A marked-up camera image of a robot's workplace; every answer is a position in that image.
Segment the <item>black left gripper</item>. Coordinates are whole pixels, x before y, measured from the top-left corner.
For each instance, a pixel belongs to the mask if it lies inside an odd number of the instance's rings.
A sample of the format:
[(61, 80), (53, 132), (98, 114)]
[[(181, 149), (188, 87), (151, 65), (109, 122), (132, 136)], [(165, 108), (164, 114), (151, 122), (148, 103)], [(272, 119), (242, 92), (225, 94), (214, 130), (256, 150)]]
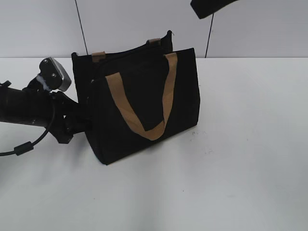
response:
[(55, 117), (49, 130), (60, 144), (68, 144), (77, 133), (92, 129), (92, 122), (85, 106), (73, 101), (63, 92), (51, 93)]

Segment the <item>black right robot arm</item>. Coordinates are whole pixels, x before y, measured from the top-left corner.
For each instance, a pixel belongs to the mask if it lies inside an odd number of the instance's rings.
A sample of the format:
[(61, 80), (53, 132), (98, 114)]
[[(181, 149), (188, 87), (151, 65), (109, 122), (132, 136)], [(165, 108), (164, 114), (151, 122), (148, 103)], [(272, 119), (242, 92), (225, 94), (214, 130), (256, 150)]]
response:
[(190, 6), (199, 19), (204, 19), (237, 0), (192, 0)]

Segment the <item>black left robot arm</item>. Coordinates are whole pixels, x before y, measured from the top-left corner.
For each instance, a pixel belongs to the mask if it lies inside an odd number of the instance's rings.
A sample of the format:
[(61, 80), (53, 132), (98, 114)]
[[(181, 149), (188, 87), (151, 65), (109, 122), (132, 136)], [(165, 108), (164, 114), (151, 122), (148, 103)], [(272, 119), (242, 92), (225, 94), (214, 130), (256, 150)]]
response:
[(0, 121), (43, 127), (61, 144), (92, 129), (92, 122), (82, 105), (63, 92), (47, 92), (42, 87), (10, 88), (11, 82), (0, 85)]

